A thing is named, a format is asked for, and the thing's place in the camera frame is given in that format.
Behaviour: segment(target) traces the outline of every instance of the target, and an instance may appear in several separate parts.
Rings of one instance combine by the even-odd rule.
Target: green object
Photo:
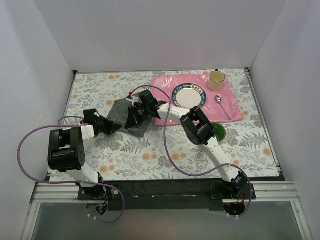
[[[226,137],[226,130],[224,126],[219,123],[212,122],[214,134],[216,135],[216,139],[218,142],[222,141]]]

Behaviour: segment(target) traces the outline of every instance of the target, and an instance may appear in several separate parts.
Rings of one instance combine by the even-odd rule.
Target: pink placemat
[[[151,82],[152,86],[156,86],[167,93],[172,101],[172,92],[180,84],[196,84],[200,86],[206,94],[206,102],[204,106],[201,107],[204,114],[212,123],[230,123],[236,122],[243,119],[243,116],[238,107],[237,99],[230,89],[229,80],[226,77],[224,81],[224,86],[220,91],[211,91],[207,86],[207,81],[209,80],[208,74],[182,74],[182,75],[167,75],[167,76],[155,76]],[[165,102],[169,102],[166,95],[157,89],[151,89],[152,95],[158,99]],[[215,101],[215,96],[219,95],[222,99],[222,105],[225,111],[230,116],[231,120],[228,120],[223,109]],[[163,126],[165,120],[155,119],[156,126]],[[168,126],[179,125],[177,122],[169,122]]]

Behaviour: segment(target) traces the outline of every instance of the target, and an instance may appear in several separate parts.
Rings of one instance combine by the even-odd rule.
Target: dark gray towel
[[[139,93],[136,93],[133,96],[139,97]],[[151,123],[152,117],[149,116],[139,126],[134,126],[129,129],[125,129],[125,125],[128,120],[128,107],[130,107],[131,104],[132,103],[128,101],[127,98],[115,101],[111,111],[109,112],[106,118],[108,120],[113,121],[116,124],[122,125],[122,128],[120,128],[119,132],[127,133],[132,136],[142,138],[145,135],[145,132]]]

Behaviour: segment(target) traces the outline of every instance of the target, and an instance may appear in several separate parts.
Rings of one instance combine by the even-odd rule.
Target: floral tablecloth
[[[240,166],[249,177],[277,177],[278,170],[264,126],[259,115],[250,83],[243,69],[222,69],[229,79],[231,90],[237,98],[243,120],[223,123],[226,138],[220,142],[229,157],[228,162]],[[97,109],[107,116],[115,100],[128,96],[130,90],[148,85],[157,75],[203,74],[196,71],[144,71],[116,73],[78,73],[74,80],[67,116],[83,116],[83,110]],[[167,127],[167,144],[175,163],[185,172],[199,174],[214,164],[187,138],[183,128]],[[154,120],[143,138],[116,132],[84,143],[86,162],[100,172],[104,180],[158,180],[192,178],[179,173],[166,156],[163,127]],[[215,171],[202,178],[220,178]],[[71,178],[57,171],[51,172],[50,181]]]

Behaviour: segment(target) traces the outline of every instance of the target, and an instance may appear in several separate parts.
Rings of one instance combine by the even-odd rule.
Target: mug
[[[226,75],[218,69],[212,71],[208,80],[208,88],[212,91],[219,91],[225,84]]]

